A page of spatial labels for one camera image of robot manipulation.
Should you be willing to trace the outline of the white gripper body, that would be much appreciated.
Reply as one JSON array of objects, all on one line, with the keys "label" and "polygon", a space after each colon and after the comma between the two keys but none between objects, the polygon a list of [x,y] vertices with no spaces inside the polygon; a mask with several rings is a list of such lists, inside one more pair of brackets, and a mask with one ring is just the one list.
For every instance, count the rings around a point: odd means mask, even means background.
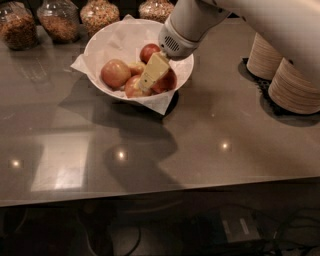
[{"label": "white gripper body", "polygon": [[199,43],[180,35],[171,18],[168,18],[158,35],[158,44],[168,59],[180,61],[188,58],[198,48]]}]

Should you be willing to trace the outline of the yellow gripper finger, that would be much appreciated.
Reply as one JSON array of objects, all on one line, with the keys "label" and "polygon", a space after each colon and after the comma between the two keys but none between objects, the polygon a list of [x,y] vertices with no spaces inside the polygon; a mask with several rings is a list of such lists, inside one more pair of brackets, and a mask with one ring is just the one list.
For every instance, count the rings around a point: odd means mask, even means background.
[{"label": "yellow gripper finger", "polygon": [[151,89],[170,69],[169,59],[162,52],[155,52],[151,55],[139,81],[139,88],[142,91]]}]

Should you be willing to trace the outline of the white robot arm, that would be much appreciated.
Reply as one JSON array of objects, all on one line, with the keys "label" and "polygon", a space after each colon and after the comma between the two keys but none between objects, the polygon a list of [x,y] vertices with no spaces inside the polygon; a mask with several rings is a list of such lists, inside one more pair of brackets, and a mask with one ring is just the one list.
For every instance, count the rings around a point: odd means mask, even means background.
[{"label": "white robot arm", "polygon": [[139,87],[150,89],[169,62],[189,57],[229,14],[242,18],[314,86],[320,86],[320,0],[178,0],[158,36],[161,52]]}]

